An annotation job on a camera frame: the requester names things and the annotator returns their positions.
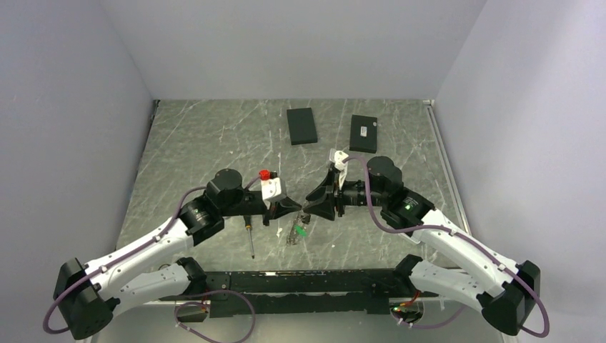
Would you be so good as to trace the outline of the numbered metal key ring disc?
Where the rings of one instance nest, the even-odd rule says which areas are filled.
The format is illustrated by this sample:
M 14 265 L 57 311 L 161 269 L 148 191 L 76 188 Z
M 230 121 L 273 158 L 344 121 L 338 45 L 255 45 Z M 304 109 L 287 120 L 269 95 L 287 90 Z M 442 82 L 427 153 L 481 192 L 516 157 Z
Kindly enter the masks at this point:
M 307 236 L 306 227 L 310 223 L 311 215 L 303 211 L 297 213 L 293 218 L 290 230 L 287 235 L 286 245 L 288 247 L 296 245 L 302 238 Z

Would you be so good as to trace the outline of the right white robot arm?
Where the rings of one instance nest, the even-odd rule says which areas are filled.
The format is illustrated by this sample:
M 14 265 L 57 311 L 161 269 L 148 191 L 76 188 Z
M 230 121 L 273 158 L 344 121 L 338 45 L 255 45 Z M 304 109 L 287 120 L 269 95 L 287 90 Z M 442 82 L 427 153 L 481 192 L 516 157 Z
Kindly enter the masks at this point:
M 383 232 L 426 244 L 459 267 L 438 267 L 409 254 L 394 268 L 398 294 L 430 292 L 454 300 L 506 335 L 526 332 L 544 338 L 550 333 L 535 263 L 516 262 L 460 229 L 430 200 L 404 186 L 402 170 L 390 158 L 358 157 L 364 169 L 364 179 L 358 181 L 346 179 L 351 160 L 353 156 L 333 151 L 326 177 L 306 197 L 305 213 L 333 221 L 348 206 L 366 207 Z

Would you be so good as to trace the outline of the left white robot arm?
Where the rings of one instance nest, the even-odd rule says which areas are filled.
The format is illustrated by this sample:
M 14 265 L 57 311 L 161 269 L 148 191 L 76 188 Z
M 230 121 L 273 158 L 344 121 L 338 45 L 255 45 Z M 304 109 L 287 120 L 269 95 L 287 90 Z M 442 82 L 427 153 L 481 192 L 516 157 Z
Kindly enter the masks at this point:
M 224 229 L 227 217 L 259 215 L 263 225 L 302 207 L 287 196 L 275 171 L 262 170 L 261 189 L 242 184 L 235 169 L 222 169 L 206 185 L 187 190 L 174 213 L 156 229 L 106 256 L 82 263 L 64 262 L 53 303 L 43 319 L 48 334 L 70 332 L 75 340 L 100 332 L 110 321 L 140 304 L 172 295 L 195 300 L 203 295 L 206 275 L 192 258 L 148 273 L 159 260 L 184 252 Z

